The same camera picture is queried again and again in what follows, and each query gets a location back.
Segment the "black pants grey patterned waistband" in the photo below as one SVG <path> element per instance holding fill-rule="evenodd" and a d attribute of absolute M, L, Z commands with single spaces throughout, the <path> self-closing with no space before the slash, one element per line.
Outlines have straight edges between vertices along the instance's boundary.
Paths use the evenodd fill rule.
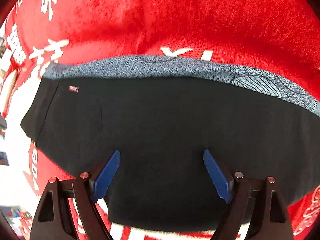
<path fill-rule="evenodd" d="M 226 202 L 205 150 L 230 172 L 273 176 L 289 205 L 319 185 L 319 101 L 246 66 L 166 56 L 51 63 L 21 126 L 73 176 L 119 151 L 104 198 L 110 220 L 127 226 L 216 228 Z"/>

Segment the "red bedspread white characters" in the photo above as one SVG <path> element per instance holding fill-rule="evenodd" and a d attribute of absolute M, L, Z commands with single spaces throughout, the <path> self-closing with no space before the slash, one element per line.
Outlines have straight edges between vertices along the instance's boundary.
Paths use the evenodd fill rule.
<path fill-rule="evenodd" d="M 186 57 L 265 70 L 319 101 L 319 17 L 306 0 L 1 0 L 1 23 L 12 53 L 1 117 L 8 123 L 9 157 L 30 186 L 35 211 L 50 178 L 81 174 L 56 165 L 21 126 L 51 63 Z M 77 239 L 88 239 L 75 200 L 68 204 Z M 285 205 L 293 239 L 319 239 L 319 185 Z M 104 197 L 95 206 L 112 239 L 211 239 L 217 228 L 143 229 L 112 222 Z"/>

